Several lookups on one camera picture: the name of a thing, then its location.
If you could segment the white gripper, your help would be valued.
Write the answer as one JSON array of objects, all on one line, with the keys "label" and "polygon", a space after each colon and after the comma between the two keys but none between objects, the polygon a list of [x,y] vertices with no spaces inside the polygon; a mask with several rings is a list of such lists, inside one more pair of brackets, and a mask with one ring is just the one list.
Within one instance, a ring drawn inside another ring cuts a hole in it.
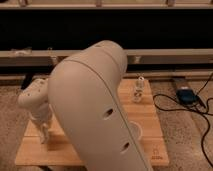
[{"label": "white gripper", "polygon": [[41,128],[39,131],[40,133],[40,142],[41,144],[44,144],[50,139],[51,131],[50,127],[52,124],[52,113],[50,111],[33,111],[30,113],[30,119],[31,121],[38,127],[44,126],[46,128]]}]

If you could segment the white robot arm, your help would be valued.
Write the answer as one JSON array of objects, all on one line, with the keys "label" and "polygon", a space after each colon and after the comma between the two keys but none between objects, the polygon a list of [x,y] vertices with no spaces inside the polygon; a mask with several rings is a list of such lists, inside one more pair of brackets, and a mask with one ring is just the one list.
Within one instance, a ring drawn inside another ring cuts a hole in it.
[{"label": "white robot arm", "polygon": [[57,118],[88,171],[153,171],[118,96],[123,48],[100,41],[57,64],[18,97],[34,119]]}]

